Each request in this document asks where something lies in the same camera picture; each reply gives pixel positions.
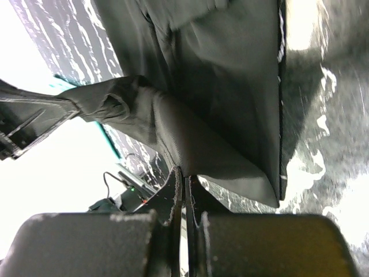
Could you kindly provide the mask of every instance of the marble surface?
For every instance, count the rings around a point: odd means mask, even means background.
[[[92,0],[10,1],[55,74],[79,84],[122,75]],[[235,212],[328,216],[343,233],[361,275],[369,276],[369,2],[287,0],[286,6],[287,39],[279,53],[286,57],[281,83],[285,200],[272,209],[204,185]],[[126,137],[110,134],[126,155]],[[132,145],[129,151],[145,153],[142,145]],[[148,156],[145,162],[156,154]]]

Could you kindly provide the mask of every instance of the black and white marble pattern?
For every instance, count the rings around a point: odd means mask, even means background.
[[[53,73],[79,84],[122,75],[92,0],[10,1]],[[369,2],[286,0],[286,6],[281,83],[285,201],[272,209],[215,184],[204,185],[235,212],[328,216],[343,233],[362,276],[369,276]],[[126,144],[119,142],[126,137],[110,134],[126,155]],[[132,142],[131,147],[139,156],[148,153],[144,162],[155,160],[144,145]]]

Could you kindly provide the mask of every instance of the white floor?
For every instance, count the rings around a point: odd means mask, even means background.
[[[52,93],[51,72],[7,0],[0,1],[0,78]],[[76,118],[17,160],[0,161],[0,259],[30,216],[83,212],[106,197],[102,174],[117,172],[115,155],[95,123]],[[120,190],[109,180],[112,194]]]

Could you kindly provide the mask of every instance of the dark gray garment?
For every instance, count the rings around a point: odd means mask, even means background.
[[[278,201],[264,172],[243,157],[188,107],[142,76],[77,87],[69,99],[86,121],[121,130],[160,153],[185,177],[203,175],[239,195],[273,207]]]
[[[279,199],[277,1],[95,3],[124,75],[192,109],[265,172]]]

